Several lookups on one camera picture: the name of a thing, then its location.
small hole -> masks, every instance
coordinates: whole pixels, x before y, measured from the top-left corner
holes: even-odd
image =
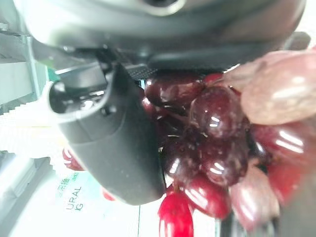
[[[144,0],[147,4],[150,6],[155,6],[155,7],[168,7],[178,0]]]

red berry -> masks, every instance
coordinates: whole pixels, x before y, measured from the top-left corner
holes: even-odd
[[[237,183],[247,172],[247,150],[239,140],[206,139],[198,148],[201,169],[220,186]]]
[[[304,168],[290,163],[272,163],[268,166],[270,185],[281,205],[287,205],[298,189]]]
[[[238,98],[226,87],[209,87],[191,104],[190,123],[211,137],[233,136],[243,117]]]
[[[103,187],[101,187],[102,195],[106,200],[115,201],[115,198]]]
[[[211,217],[223,220],[231,212],[227,191],[209,181],[203,174],[197,174],[185,186],[185,194],[194,208]]]
[[[145,94],[156,106],[183,112],[203,89],[198,74],[160,72],[147,80]]]
[[[165,197],[159,211],[160,237],[193,237],[193,220],[188,202],[182,193]]]
[[[287,162],[310,165],[316,163],[316,126],[314,119],[280,125],[253,124],[255,141]]]
[[[279,205],[267,176],[250,166],[246,177],[230,187],[232,206],[241,225],[251,231],[279,215]]]
[[[163,148],[163,169],[177,183],[186,183],[198,173],[196,150],[192,150],[185,139],[174,139]]]
[[[68,148],[63,149],[63,158],[64,164],[68,169],[72,169],[74,171],[83,171],[84,169],[81,165],[77,162],[74,155],[70,152]]]

